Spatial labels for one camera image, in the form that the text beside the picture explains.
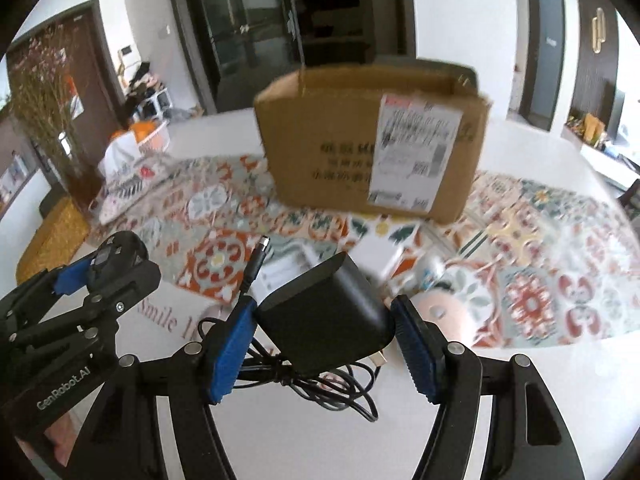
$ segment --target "doorway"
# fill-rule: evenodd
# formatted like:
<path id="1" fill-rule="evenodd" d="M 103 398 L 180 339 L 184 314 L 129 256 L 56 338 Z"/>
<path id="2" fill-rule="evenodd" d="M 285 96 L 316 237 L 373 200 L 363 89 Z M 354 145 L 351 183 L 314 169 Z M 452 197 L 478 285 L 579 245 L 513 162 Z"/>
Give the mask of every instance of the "doorway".
<path id="1" fill-rule="evenodd" d="M 564 65 L 564 0 L 529 0 L 529 49 L 520 114 L 550 131 Z"/>
<path id="2" fill-rule="evenodd" d="M 219 112 L 251 107 L 304 62 L 292 0 L 192 0 L 190 10 Z"/>
<path id="3" fill-rule="evenodd" d="M 407 51 L 404 0 L 186 0 L 217 112 L 300 66 Z"/>
<path id="4" fill-rule="evenodd" d="M 618 20 L 616 7 L 610 0 L 578 0 L 580 14 L 580 43 L 578 67 L 575 75 L 571 115 L 584 117 L 587 113 L 601 120 L 610 139 L 615 139 L 620 123 L 620 110 L 613 114 L 618 82 Z M 593 47 L 593 20 L 602 24 L 603 42 Z"/>

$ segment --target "table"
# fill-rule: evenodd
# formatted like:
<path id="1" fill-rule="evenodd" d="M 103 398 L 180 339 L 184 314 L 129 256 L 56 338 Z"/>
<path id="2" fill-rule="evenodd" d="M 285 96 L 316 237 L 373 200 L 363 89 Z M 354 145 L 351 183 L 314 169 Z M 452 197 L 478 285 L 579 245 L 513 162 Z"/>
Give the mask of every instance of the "table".
<path id="1" fill-rule="evenodd" d="M 171 132 L 170 152 L 179 156 L 219 155 L 221 149 L 243 153 L 249 151 L 247 147 L 260 152 L 255 119 L 249 110 L 206 121 L 199 124 L 210 126 L 205 132 L 196 134 L 195 129 L 175 135 Z M 480 168 L 535 178 L 548 186 L 613 203 L 599 177 L 568 142 L 519 124 L 490 122 Z M 156 308 L 177 301 L 206 302 L 167 283 L 162 283 L 150 300 Z M 77 298 L 71 301 L 78 304 Z M 122 318 L 116 340 L 118 354 L 131 352 L 147 360 L 169 355 L 183 344 L 179 338 L 160 339 L 162 329 L 152 328 L 154 324 L 147 321 L 135 312 Z M 640 424 L 638 349 L 640 332 L 526 351 L 558 404 L 588 480 L 604 478 Z M 516 352 L 478 350 L 480 355 L 502 359 Z M 372 393 L 380 410 L 380 420 L 375 424 L 364 421 L 355 412 L 326 412 L 276 384 L 241 390 L 226 397 L 213 414 L 238 478 L 410 478 L 424 450 L 437 408 L 415 391 L 395 343 L 386 355 L 389 363 L 381 371 Z M 85 413 L 90 402 L 91 399 L 86 399 L 77 412 Z M 170 478 L 181 478 L 168 406 L 163 400 L 159 406 Z M 481 471 L 489 413 L 490 399 L 483 398 L 467 469 L 469 479 L 477 478 Z"/>
<path id="2" fill-rule="evenodd" d="M 599 173 L 606 182 L 622 191 L 626 191 L 640 178 L 635 171 L 630 170 L 621 160 L 614 160 L 591 146 L 583 144 L 580 155 Z"/>
<path id="3" fill-rule="evenodd" d="M 227 137 L 251 131 L 232 124 L 242 117 L 222 119 L 233 132 Z M 255 125 L 248 126 L 257 139 Z M 98 246 L 118 230 L 133 230 L 165 281 L 225 308 L 261 235 L 271 237 L 267 266 L 271 260 L 290 266 L 305 251 L 324 260 L 368 239 L 401 252 L 380 290 L 387 304 L 398 294 L 412 297 L 428 288 L 426 261 L 444 262 L 439 278 L 452 284 L 475 325 L 464 341 L 469 345 L 556 346 L 640 329 L 640 309 L 633 308 L 640 304 L 640 246 L 623 211 L 606 194 L 598 195 L 602 187 L 591 173 L 583 175 L 577 153 L 562 150 L 564 141 L 559 148 L 557 141 L 547 146 L 547 136 L 522 130 L 517 149 L 531 159 L 521 164 L 501 140 L 502 127 L 490 125 L 465 209 L 448 225 L 402 214 L 287 206 L 278 200 L 266 158 L 219 155 L 172 164 L 171 177 L 114 222 L 96 228 L 90 243 Z M 211 135 L 215 129 L 201 128 L 207 133 L 203 139 L 190 129 L 199 154 L 225 153 Z M 518 172 L 522 178 L 512 176 Z M 537 173 L 550 185 L 527 178 Z M 577 187 L 567 190 L 567 181 Z M 183 308 L 174 316 L 177 326 L 190 324 Z"/>

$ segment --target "white paper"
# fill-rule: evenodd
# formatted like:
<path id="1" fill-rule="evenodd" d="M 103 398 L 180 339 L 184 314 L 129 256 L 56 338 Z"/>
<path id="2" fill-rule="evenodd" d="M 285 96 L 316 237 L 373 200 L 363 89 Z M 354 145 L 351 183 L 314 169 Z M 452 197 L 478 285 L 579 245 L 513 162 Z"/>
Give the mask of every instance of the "white paper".
<path id="1" fill-rule="evenodd" d="M 428 212 L 442 182 L 462 111 L 385 95 L 380 105 L 369 203 Z"/>

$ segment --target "barcode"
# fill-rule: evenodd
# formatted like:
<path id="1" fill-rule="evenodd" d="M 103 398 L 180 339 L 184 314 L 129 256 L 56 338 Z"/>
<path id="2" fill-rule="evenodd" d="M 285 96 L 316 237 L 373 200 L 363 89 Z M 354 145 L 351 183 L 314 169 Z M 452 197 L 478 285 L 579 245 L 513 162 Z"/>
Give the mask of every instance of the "barcode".
<path id="1" fill-rule="evenodd" d="M 414 162 L 414 168 L 411 171 L 412 175 L 425 175 L 429 171 L 429 165 L 426 162 Z"/>
<path id="2" fill-rule="evenodd" d="M 421 211 L 428 211 L 429 207 L 431 205 L 431 200 L 420 200 L 420 199 L 415 199 L 414 200 L 414 206 L 411 209 L 419 209 Z"/>
<path id="3" fill-rule="evenodd" d="M 436 150 L 433 152 L 433 160 L 431 161 L 431 171 L 429 172 L 429 176 L 438 176 L 446 151 L 447 147 L 445 144 L 438 144 L 436 146 Z"/>
<path id="4" fill-rule="evenodd" d="M 395 110 L 385 124 L 382 133 L 382 147 L 390 144 L 424 144 L 433 137 L 447 138 L 447 121 L 414 110 Z"/>
<path id="5" fill-rule="evenodd" d="M 402 198 L 402 193 L 388 193 L 385 191 L 373 191 L 369 194 L 369 202 L 373 202 L 374 204 L 389 204 L 396 205 L 400 202 Z"/>

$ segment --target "black cable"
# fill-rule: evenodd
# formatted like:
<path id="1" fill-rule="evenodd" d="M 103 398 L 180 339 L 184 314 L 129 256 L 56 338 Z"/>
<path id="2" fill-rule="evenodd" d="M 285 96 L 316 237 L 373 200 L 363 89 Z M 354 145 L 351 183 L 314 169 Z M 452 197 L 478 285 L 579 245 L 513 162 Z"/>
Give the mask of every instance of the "black cable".
<path id="1" fill-rule="evenodd" d="M 269 243 L 269 237 L 263 236 L 251 252 L 249 261 L 246 263 L 244 271 L 242 272 L 242 282 L 240 283 L 239 289 L 240 296 L 249 292 L 249 288 L 258 276 L 258 272 L 260 272 L 260 268 L 267 257 L 267 247 Z"/>
<path id="2" fill-rule="evenodd" d="M 198 322 L 198 334 L 200 335 L 201 339 L 204 339 L 204 330 L 202 329 L 202 325 L 205 323 L 213 323 L 216 324 L 217 322 L 222 321 L 221 319 L 218 319 L 217 317 L 203 317 L 199 322 Z"/>
<path id="3" fill-rule="evenodd" d="M 252 346 L 254 349 L 248 350 L 252 357 L 244 360 L 240 368 L 239 380 L 246 380 L 242 376 L 261 376 L 262 378 L 248 384 L 238 384 L 234 386 L 235 389 L 253 388 L 272 382 L 280 383 L 291 388 L 303 399 L 312 400 L 326 410 L 341 412 L 351 408 L 369 422 L 378 420 L 378 409 L 369 392 L 378 378 L 380 367 L 372 370 L 363 363 L 353 363 L 344 367 L 346 371 L 334 368 L 326 374 L 304 378 L 293 369 L 293 366 L 285 364 L 286 358 L 283 355 L 270 355 L 255 338 Z M 369 382 L 366 386 L 363 387 L 356 379 L 354 367 L 369 374 Z M 361 399 L 366 402 L 366 406 L 358 403 Z"/>

